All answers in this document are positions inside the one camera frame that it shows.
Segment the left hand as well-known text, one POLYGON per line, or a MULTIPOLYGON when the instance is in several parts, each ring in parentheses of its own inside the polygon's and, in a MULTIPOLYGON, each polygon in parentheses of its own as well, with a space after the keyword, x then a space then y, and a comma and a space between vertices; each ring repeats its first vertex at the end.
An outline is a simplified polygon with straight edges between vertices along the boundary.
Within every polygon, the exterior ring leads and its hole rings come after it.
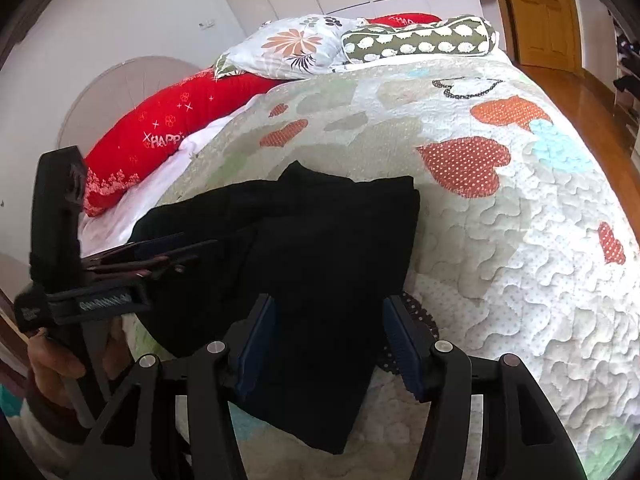
MULTIPOLYGON (((63 379, 81 378, 85 374, 85 367, 72 352, 50 341, 45 328, 40 328, 29 338, 27 353, 38 390, 54 404, 71 408, 72 402, 63 379)), ((103 352, 102 364, 106 377, 115 380, 131 361, 122 318, 114 318, 103 352)))

